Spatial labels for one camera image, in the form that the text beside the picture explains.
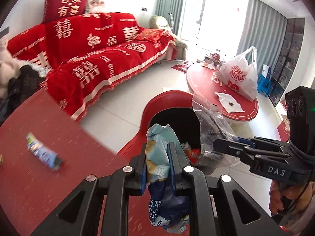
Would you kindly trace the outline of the left teal curtain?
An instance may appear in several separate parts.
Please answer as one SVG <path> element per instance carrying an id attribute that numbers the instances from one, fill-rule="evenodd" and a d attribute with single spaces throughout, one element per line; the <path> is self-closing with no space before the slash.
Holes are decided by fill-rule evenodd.
<path id="1" fill-rule="evenodd" d="M 173 17 L 173 33 L 178 34 L 184 0 L 157 0 L 155 14 L 170 19 Z"/>

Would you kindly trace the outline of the blue a2 milk pouch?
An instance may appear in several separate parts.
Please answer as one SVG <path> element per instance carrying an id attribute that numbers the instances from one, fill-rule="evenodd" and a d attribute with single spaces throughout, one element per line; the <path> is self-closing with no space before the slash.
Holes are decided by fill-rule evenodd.
<path id="1" fill-rule="evenodd" d="M 31 132 L 27 134 L 26 139 L 28 150 L 33 156 L 36 156 L 49 169 L 53 171 L 59 170 L 63 161 L 56 152 L 45 146 Z"/>

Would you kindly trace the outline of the black round trash bin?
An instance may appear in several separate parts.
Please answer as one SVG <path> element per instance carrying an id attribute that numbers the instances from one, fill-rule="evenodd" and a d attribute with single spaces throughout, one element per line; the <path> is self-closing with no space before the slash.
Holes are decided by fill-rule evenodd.
<path id="1" fill-rule="evenodd" d="M 192 149 L 200 149 L 200 123 L 192 108 L 170 108 L 153 116 L 149 125 L 170 125 L 181 144 L 188 143 Z"/>

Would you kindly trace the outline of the blue tissue pack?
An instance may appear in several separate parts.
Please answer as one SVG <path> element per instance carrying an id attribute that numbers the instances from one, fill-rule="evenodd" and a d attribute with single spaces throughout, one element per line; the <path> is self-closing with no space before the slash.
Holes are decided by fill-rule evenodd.
<path id="1" fill-rule="evenodd" d="M 172 142 L 177 154 L 183 155 L 185 152 L 170 125 L 154 124 L 148 129 L 146 137 L 147 186 L 151 195 L 148 204 L 150 223 L 154 227 L 162 227 L 168 233 L 181 234 L 189 224 L 190 208 L 188 197 L 176 197 L 173 194 L 167 146 Z"/>

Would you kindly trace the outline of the right grey curtain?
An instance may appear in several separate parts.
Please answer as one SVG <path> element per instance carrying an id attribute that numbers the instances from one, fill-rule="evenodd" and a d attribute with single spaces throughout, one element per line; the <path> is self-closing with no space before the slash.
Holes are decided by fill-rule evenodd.
<path id="1" fill-rule="evenodd" d="M 260 0 L 249 0 L 245 24 L 237 54 L 254 46 L 257 49 L 257 73 L 263 65 L 274 68 L 284 42 L 287 18 Z"/>

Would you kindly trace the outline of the red square pillow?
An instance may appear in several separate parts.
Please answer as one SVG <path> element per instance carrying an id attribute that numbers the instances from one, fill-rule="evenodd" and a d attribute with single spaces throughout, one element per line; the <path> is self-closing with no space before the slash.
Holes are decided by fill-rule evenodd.
<path id="1" fill-rule="evenodd" d="M 43 23 L 84 14 L 88 0 L 45 0 Z"/>

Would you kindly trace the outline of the red covered sofa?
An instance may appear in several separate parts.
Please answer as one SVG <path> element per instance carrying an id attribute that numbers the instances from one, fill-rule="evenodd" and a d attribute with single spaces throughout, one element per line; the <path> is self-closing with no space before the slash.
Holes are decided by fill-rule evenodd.
<path id="1" fill-rule="evenodd" d="M 83 14 L 25 30 L 9 40 L 8 50 L 48 69 L 44 87 L 78 121 L 103 92 L 162 59 L 174 59 L 169 31 L 156 43 L 135 40 L 143 30 L 129 13 Z"/>

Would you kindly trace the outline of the white plastic shopping bag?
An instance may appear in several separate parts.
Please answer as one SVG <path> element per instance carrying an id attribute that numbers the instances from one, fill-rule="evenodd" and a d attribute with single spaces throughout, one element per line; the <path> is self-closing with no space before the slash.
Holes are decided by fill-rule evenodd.
<path id="1" fill-rule="evenodd" d="M 253 102 L 257 96 L 257 49 L 249 47 L 225 62 L 217 71 L 217 79 L 224 85 Z"/>

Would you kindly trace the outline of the clear plastic bag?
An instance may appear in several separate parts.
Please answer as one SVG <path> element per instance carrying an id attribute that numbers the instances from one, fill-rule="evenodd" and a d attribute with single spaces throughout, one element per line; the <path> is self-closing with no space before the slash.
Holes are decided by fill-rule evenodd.
<path id="1" fill-rule="evenodd" d="M 217 105 L 210 103 L 203 96 L 194 94 L 192 107 L 200 122 L 201 154 L 197 164 L 211 168 L 233 167 L 240 159 L 231 155 L 220 153 L 214 149 L 216 139 L 237 141 L 239 138 L 221 114 Z"/>

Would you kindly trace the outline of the red dotted plastic bag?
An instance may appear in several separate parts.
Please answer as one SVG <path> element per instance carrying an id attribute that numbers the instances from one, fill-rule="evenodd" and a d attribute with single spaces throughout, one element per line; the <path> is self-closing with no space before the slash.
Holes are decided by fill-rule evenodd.
<path id="1" fill-rule="evenodd" d="M 193 165 L 195 165 L 199 159 L 200 154 L 201 154 L 200 149 L 192 149 L 191 146 L 187 142 L 182 144 L 182 148 L 183 148 L 184 152 L 186 153 L 190 162 Z"/>

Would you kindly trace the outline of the white napkin on table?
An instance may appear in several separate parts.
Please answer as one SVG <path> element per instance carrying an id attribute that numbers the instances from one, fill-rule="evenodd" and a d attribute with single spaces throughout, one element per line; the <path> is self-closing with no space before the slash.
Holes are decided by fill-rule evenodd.
<path id="1" fill-rule="evenodd" d="M 244 112 L 242 106 L 236 101 L 236 99 L 230 95 L 220 92 L 215 92 L 219 102 L 227 113 Z"/>

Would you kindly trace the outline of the blue plastic stool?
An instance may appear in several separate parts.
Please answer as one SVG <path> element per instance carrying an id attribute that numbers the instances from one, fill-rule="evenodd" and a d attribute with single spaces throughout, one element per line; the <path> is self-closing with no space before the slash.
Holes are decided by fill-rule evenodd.
<path id="1" fill-rule="evenodd" d="M 260 94 L 267 96 L 270 93 L 270 90 L 271 81 L 269 79 L 266 79 L 262 74 L 260 74 L 257 82 L 257 91 Z"/>

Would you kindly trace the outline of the pink fluffy coat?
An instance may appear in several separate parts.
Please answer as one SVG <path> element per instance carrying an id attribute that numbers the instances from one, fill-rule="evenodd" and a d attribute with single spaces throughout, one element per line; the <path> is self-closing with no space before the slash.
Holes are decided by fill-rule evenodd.
<path id="1" fill-rule="evenodd" d="M 0 62 L 0 97 L 5 99 L 8 92 L 8 82 L 11 78 L 18 78 L 20 75 L 20 68 L 23 63 L 14 58 L 7 49 L 7 36 L 1 38 L 1 62 Z"/>

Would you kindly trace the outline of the red curved stool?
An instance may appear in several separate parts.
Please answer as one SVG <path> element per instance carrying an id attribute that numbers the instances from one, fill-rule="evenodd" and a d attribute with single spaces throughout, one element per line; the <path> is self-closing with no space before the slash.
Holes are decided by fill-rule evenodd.
<path id="1" fill-rule="evenodd" d="M 118 152 L 129 160 L 141 153 L 147 142 L 147 131 L 154 124 L 170 125 L 180 143 L 188 143 L 192 149 L 200 149 L 200 123 L 192 108 L 193 95 L 172 90 L 163 92 L 147 103 L 137 134 Z"/>

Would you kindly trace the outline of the white printed cushion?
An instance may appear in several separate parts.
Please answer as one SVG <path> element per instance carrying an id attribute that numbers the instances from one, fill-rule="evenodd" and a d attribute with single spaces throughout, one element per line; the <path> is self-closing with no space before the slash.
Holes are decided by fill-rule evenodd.
<path id="1" fill-rule="evenodd" d="M 85 14 L 89 13 L 105 13 L 104 0 L 87 0 L 85 7 Z"/>

